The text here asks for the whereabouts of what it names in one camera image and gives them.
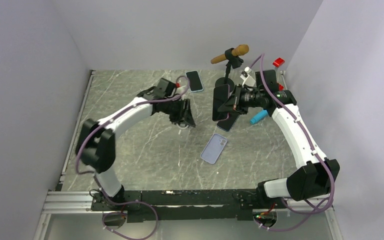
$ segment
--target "red object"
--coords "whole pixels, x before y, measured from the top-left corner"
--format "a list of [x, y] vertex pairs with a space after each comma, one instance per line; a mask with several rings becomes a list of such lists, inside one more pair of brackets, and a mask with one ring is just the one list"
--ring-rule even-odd
[[282, 66], [282, 64], [284, 64], [285, 63], [285, 60], [283, 60], [282, 58], [278, 58], [278, 59], [276, 59], [274, 62], [273, 62], [273, 65], [276, 67], [276, 68], [278, 68], [278, 67], [280, 67], [280, 66]]

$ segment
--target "black stand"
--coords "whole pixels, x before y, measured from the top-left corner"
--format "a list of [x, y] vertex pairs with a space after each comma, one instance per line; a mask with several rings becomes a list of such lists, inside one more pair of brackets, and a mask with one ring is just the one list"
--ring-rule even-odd
[[234, 48], [227, 49], [224, 52], [224, 55], [226, 56], [226, 59], [228, 60], [228, 63], [226, 64], [226, 72], [224, 77], [220, 77], [215, 81], [215, 86], [218, 87], [220, 85], [229, 84], [230, 92], [233, 92], [233, 89], [235, 88], [235, 83], [232, 81], [232, 79], [229, 78], [229, 74], [231, 73], [231, 69], [237, 69], [239, 68], [244, 60], [242, 60], [238, 56], [232, 55], [232, 50]]

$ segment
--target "black smartphone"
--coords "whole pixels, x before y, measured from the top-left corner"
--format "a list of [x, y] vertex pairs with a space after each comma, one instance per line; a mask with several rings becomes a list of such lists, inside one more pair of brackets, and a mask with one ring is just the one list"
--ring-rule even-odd
[[228, 99], [230, 87], [228, 84], [216, 86], [212, 95], [212, 120], [223, 121], [229, 118], [229, 113], [217, 111]]
[[217, 122], [217, 127], [219, 127], [220, 129], [226, 132], [229, 132], [233, 124], [235, 124], [236, 120], [239, 118], [239, 115], [240, 114], [237, 112], [230, 113], [229, 118], [227, 120]]
[[189, 79], [189, 87], [192, 93], [202, 92], [204, 90], [203, 82], [197, 71], [188, 71], [186, 77]]

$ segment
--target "marble tabletop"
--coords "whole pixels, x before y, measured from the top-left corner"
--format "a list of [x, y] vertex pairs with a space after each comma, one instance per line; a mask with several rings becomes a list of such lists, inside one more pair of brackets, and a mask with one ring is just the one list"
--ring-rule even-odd
[[[81, 115], [98, 120], [128, 104], [137, 93], [155, 86], [160, 78], [174, 81], [187, 70], [95, 71]], [[261, 108], [250, 108], [230, 132], [212, 121], [213, 88], [223, 70], [200, 70], [204, 91], [186, 94], [191, 99], [195, 128], [180, 130], [169, 116], [156, 113], [138, 122], [116, 142], [115, 172], [127, 190], [210, 190], [255, 188], [264, 180], [289, 176], [294, 157], [276, 123], [266, 117], [255, 125], [250, 119]], [[230, 78], [241, 83], [239, 72]], [[215, 164], [200, 158], [214, 133], [228, 139]], [[76, 175], [74, 151], [70, 153], [63, 191], [96, 188], [92, 176]]]

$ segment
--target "circular base plate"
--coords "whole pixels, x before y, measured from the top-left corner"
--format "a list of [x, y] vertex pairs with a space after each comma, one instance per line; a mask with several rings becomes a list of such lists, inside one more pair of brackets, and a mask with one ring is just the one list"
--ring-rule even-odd
[[[219, 79], [217, 79], [217, 81], [215, 81], [216, 87], [223, 85], [223, 84], [225, 84], [225, 77], [220, 77]], [[233, 89], [235, 88], [235, 83], [232, 81], [232, 79], [228, 78], [227, 84], [229, 84], [229, 89], [230, 89], [229, 91], [233, 92]]]

